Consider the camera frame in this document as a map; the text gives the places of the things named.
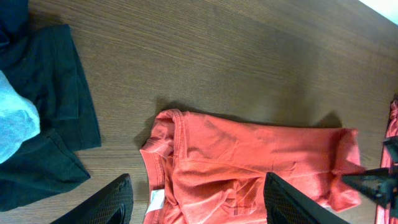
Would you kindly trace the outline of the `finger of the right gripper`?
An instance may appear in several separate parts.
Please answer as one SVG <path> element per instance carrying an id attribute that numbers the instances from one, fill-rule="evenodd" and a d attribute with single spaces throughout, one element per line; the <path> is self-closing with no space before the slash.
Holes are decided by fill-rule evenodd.
<path id="1" fill-rule="evenodd" d="M 397 171 L 389 168 L 345 174 L 342 181 L 382 208 L 396 208 Z"/>
<path id="2" fill-rule="evenodd" d="M 385 138 L 383 145 L 386 147 L 391 159 L 394 163 L 398 161 L 398 140 L 397 136 Z"/>

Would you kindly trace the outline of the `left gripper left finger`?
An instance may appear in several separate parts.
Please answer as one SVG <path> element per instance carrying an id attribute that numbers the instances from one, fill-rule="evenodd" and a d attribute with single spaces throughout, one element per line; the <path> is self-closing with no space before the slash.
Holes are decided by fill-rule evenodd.
<path id="1" fill-rule="evenodd" d="M 129 174 L 122 174 L 52 224 L 129 224 L 133 211 Z"/>

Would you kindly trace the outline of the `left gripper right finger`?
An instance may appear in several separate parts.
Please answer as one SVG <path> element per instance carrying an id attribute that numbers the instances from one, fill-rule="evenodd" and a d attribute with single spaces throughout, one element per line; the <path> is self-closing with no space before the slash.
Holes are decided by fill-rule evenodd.
<path id="1" fill-rule="evenodd" d="M 268 224 L 347 224 L 273 172 L 264 185 Z"/>

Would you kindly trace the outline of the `orange soccer t-shirt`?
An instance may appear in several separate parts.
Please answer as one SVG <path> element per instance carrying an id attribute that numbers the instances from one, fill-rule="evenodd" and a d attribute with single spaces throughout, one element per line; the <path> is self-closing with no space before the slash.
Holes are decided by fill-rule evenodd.
<path id="1" fill-rule="evenodd" d="M 162 206 L 145 223 L 265 223 L 266 174 L 273 172 L 322 207 L 360 204 L 342 183 L 360 172 L 357 131 L 239 123 L 177 109 L 159 113 L 140 152 Z"/>

